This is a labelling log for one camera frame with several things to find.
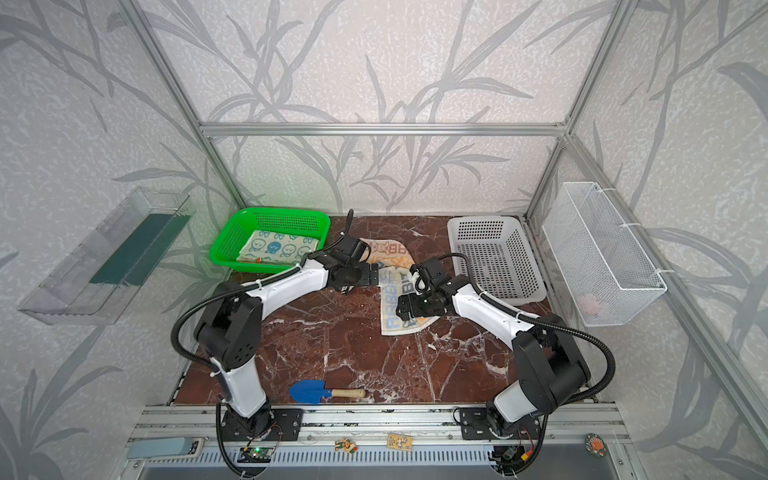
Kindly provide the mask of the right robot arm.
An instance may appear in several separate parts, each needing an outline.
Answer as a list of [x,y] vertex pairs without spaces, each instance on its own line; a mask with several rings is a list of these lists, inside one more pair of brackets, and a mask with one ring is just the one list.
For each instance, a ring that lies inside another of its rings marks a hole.
[[396,314],[403,321],[459,316],[512,350],[516,380],[486,404],[492,435],[509,438],[523,419],[547,416],[611,383],[616,360],[603,341],[568,327],[555,314],[540,316],[507,305],[482,289],[472,274],[450,274],[443,265],[448,257],[410,267],[414,291],[398,297]]

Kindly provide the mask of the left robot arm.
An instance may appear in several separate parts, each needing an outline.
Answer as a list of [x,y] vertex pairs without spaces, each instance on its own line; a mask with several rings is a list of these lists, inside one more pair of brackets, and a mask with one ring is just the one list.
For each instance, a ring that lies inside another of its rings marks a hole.
[[292,268],[241,286],[224,282],[173,324],[173,350],[208,368],[221,385],[224,398],[217,408],[226,408],[229,418],[216,414],[219,440],[224,425],[255,439],[268,436],[274,423],[255,360],[262,323],[270,314],[327,288],[342,293],[378,283],[378,267],[363,260],[370,246],[351,234],[353,219],[349,210],[339,238],[302,255]]

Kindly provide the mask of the white plastic basket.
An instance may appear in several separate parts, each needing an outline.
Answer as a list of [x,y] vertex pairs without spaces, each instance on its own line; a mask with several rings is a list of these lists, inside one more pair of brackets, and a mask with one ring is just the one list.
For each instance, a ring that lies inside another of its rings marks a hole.
[[512,306],[540,302],[546,289],[520,221],[508,216],[452,218],[449,244],[458,275]]

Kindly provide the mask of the blue patterned towel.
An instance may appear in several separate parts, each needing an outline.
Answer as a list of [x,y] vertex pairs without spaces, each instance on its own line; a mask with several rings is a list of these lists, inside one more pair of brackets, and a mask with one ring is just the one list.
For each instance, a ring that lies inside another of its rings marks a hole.
[[237,260],[252,264],[293,264],[314,251],[318,243],[312,237],[257,230],[240,249]]

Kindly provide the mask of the green plastic basket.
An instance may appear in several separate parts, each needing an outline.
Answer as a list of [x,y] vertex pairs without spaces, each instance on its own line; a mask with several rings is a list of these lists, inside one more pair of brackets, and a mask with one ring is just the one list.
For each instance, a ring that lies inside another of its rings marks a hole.
[[275,274],[325,245],[329,216],[300,209],[249,207],[225,224],[209,251],[210,261],[241,273]]

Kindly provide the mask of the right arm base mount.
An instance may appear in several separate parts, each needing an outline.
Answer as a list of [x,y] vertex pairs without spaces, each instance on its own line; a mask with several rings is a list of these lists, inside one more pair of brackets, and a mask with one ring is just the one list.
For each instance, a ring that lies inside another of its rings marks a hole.
[[531,415],[511,423],[499,414],[489,414],[487,407],[457,407],[453,409],[452,416],[463,440],[533,441],[538,440],[541,433],[541,421]]

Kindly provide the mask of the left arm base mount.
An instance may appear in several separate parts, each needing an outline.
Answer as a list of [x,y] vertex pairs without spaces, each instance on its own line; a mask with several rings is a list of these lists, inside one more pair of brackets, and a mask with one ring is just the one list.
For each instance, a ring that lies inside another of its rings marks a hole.
[[234,441],[297,441],[304,410],[300,408],[263,408],[251,418],[241,417],[225,409],[219,437],[224,442]]

